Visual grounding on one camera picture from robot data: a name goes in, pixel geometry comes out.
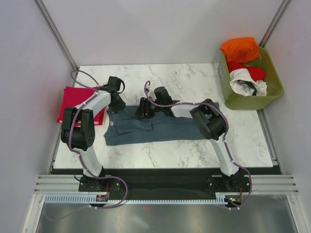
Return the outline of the blue grey t shirt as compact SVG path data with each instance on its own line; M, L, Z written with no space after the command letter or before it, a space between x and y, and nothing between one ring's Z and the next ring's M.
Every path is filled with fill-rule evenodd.
M133 118L138 106L126 106L118 113L107 110L109 126L104 134L108 146L164 142L175 140L204 140L192 119L169 117L157 112L153 118Z

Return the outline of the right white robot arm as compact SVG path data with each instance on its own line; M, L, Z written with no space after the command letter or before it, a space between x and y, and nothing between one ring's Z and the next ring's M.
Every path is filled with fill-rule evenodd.
M236 176L240 167L236 165L226 142L228 133L228 120L220 111L219 106L211 99L201 102L181 102L173 100L165 87L154 90L153 99L150 95L149 85L144 87L145 97L140 99L140 104L134 117L137 119L153 118L156 112L163 112L168 117L192 119L204 139L211 142L220 163L220 170L225 175L223 187L234 191L240 186L240 179Z

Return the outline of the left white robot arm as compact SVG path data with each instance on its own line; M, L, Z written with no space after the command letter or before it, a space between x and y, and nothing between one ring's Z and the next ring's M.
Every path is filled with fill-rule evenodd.
M94 117L105 107L115 112L121 111L126 104L120 97L125 83L118 77L110 76L107 84L97 87L81 85L92 91L92 95L74 107L64 110L61 126L61 141L75 153L83 167L83 174L91 177L90 186L96 191L105 189L107 180L103 176L103 166L95 149Z

